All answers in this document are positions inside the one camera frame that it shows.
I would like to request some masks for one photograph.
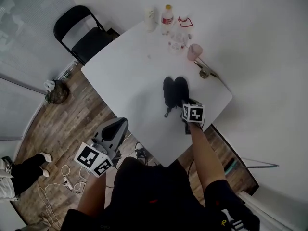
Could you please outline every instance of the red label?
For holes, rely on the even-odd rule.
[[[171,24],[172,21],[173,21],[173,17],[172,17],[171,19],[162,18],[162,23],[163,23],[163,24],[166,24],[166,25]]]

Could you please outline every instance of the cup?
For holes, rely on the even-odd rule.
[[[203,52],[203,49],[200,45],[198,44],[192,44],[187,53],[187,58],[190,61],[195,61]]]

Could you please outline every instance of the table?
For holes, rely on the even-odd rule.
[[[130,132],[165,167],[192,144],[185,135],[181,109],[165,118],[163,81],[185,77],[190,97],[205,105],[205,130],[232,99],[213,76],[202,79],[200,68],[181,55],[168,52],[168,36],[159,26],[152,33],[141,22],[97,53],[81,71],[117,117],[128,119]]]

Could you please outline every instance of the white shirt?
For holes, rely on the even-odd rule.
[[[0,159],[0,202],[15,200],[14,186],[11,181],[11,167]]]

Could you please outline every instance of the black and white sneaker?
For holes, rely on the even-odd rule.
[[[148,158],[146,157],[145,149],[144,149],[143,145],[140,142],[136,143],[135,153],[136,153],[137,160],[139,160],[144,165],[146,165],[147,162],[148,162]]]

